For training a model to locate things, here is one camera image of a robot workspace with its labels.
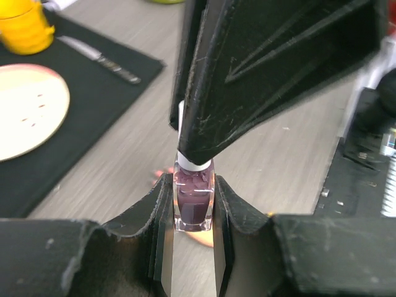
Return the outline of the mannequin hand with painted nails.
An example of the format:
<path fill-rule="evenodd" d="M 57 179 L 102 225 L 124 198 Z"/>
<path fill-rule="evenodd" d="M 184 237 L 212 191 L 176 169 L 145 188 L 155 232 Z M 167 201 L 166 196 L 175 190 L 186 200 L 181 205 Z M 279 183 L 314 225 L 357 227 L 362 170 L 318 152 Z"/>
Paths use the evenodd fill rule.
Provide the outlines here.
<path fill-rule="evenodd" d="M 152 182 L 153 184 L 160 178 L 160 176 L 164 173 L 173 174 L 173 168 L 168 167 L 161 170 L 156 170 L 154 172 L 155 180 Z M 202 231 L 202 232 L 186 232 L 186 235 L 193 239 L 194 241 L 198 242 L 203 246 L 207 246 L 209 248 L 213 248 L 213 231 Z"/>

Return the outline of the white nail polish brush cap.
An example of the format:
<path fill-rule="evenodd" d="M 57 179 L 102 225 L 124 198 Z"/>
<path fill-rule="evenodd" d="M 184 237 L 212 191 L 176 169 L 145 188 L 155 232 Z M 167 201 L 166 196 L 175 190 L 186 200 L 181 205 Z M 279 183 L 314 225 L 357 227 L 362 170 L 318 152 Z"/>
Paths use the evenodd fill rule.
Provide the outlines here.
<path fill-rule="evenodd" d="M 189 133 L 191 131 L 191 108 L 186 103 L 185 100 L 182 100 L 179 105 L 179 117 L 178 117 L 178 154 L 177 154 L 177 161 L 179 166 L 188 171 L 203 171 L 206 170 L 212 163 L 211 160 L 197 165 L 194 162 L 190 161 L 186 157 L 186 145 L 189 141 Z"/>

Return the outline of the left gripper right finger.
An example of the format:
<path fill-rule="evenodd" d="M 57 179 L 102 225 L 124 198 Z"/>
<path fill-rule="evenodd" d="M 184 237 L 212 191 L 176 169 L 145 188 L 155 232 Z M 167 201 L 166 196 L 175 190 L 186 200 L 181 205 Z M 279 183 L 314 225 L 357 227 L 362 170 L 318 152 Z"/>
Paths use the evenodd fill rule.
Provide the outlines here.
<path fill-rule="evenodd" d="M 216 178 L 218 296 L 394 296 L 395 220 L 268 217 Z"/>

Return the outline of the purple nail polish bottle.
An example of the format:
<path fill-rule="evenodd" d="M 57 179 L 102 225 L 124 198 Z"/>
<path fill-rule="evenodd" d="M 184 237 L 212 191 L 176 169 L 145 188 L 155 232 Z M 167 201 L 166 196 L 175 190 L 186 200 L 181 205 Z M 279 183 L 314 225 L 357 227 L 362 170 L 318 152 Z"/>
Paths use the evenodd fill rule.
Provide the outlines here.
<path fill-rule="evenodd" d="M 174 227 L 177 231 L 201 232 L 212 227 L 215 197 L 214 162 L 201 171 L 189 171 L 176 160 L 173 173 Z"/>

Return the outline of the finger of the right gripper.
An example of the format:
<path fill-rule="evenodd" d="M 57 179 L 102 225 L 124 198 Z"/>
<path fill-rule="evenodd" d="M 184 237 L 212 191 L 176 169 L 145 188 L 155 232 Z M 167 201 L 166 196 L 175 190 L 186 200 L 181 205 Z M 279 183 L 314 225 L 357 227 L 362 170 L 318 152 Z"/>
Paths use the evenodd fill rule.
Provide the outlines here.
<path fill-rule="evenodd" d="M 205 11 L 206 5 L 207 0 L 190 0 L 185 2 L 176 75 L 174 78 L 173 97 L 169 116 L 170 126 L 174 130 L 178 129 L 178 105 L 179 102 L 184 99 L 186 93 L 189 71 L 197 43 L 202 13 Z"/>
<path fill-rule="evenodd" d="M 184 99 L 201 165 L 247 131 L 359 69 L 388 31 L 387 1 L 207 1 Z"/>

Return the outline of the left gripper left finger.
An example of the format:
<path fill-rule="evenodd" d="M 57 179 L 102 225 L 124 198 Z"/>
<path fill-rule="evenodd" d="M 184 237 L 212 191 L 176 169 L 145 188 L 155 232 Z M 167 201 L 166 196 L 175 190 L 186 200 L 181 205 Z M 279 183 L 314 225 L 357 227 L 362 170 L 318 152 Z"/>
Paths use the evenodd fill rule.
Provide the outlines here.
<path fill-rule="evenodd" d="M 173 178 L 122 214 L 90 220 L 1 220 L 2 296 L 169 296 Z"/>

